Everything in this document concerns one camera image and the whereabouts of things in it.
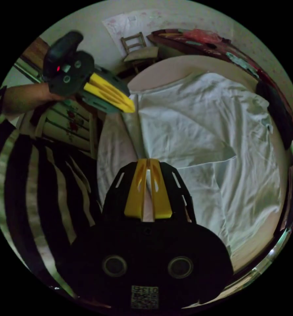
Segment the qr code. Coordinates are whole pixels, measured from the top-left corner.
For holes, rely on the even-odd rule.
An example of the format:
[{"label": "qr code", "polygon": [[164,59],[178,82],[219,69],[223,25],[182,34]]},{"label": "qr code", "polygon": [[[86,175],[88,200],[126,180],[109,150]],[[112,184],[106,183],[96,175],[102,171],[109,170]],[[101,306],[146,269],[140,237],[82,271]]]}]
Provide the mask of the qr code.
[{"label": "qr code", "polygon": [[156,286],[131,287],[131,308],[135,309],[158,309],[159,288]]}]

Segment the striped clothing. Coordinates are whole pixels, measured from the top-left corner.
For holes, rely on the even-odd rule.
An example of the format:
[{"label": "striped clothing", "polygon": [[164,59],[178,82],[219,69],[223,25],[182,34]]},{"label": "striped clothing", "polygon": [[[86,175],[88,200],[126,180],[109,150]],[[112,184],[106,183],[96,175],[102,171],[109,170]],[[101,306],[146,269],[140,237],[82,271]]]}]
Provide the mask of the striped clothing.
[{"label": "striped clothing", "polygon": [[0,228],[49,287],[73,290],[57,270],[76,236],[101,219],[96,161],[64,144],[22,135],[1,113]]}]

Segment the red plastic bag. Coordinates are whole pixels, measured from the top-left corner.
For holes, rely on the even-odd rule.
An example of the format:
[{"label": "red plastic bag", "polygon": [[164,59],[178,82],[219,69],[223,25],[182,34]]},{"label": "red plastic bag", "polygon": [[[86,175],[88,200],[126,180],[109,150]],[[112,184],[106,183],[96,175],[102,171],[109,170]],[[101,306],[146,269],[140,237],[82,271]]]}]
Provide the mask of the red plastic bag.
[{"label": "red plastic bag", "polygon": [[204,43],[220,43],[222,38],[212,31],[205,31],[200,29],[194,29],[192,31],[187,31],[183,33],[183,35],[188,38],[192,39],[197,42],[204,42]]}]

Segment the person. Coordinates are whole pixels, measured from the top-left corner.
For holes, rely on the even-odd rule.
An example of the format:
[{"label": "person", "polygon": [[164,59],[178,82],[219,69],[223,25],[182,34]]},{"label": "person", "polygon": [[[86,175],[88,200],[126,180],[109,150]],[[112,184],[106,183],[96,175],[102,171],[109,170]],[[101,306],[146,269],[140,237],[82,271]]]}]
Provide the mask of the person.
[{"label": "person", "polygon": [[[47,83],[0,90],[0,229],[44,284],[76,299],[56,263],[101,220],[96,161],[59,141],[20,134],[9,120],[52,101]],[[108,307],[92,300],[83,304]]]}]

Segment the white t-shirt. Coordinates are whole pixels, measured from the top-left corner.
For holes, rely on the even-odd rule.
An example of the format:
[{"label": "white t-shirt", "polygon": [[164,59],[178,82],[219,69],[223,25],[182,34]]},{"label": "white t-shirt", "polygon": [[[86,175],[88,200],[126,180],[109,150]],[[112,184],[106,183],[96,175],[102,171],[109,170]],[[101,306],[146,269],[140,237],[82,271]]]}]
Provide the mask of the white t-shirt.
[{"label": "white t-shirt", "polygon": [[132,92],[132,98],[137,111],[123,119],[138,158],[178,169],[197,223],[228,249],[238,249],[279,210],[266,100],[215,73]]}]

